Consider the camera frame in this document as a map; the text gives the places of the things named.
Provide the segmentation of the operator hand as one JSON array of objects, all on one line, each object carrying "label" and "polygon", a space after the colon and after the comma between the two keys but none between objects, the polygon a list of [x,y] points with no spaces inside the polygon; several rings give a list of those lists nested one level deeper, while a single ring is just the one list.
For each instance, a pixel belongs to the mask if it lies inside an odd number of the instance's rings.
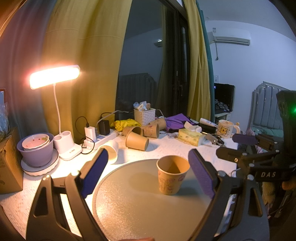
[{"label": "operator hand", "polygon": [[153,237],[145,237],[145,238],[127,238],[127,239],[121,239],[119,241],[155,241]]}]

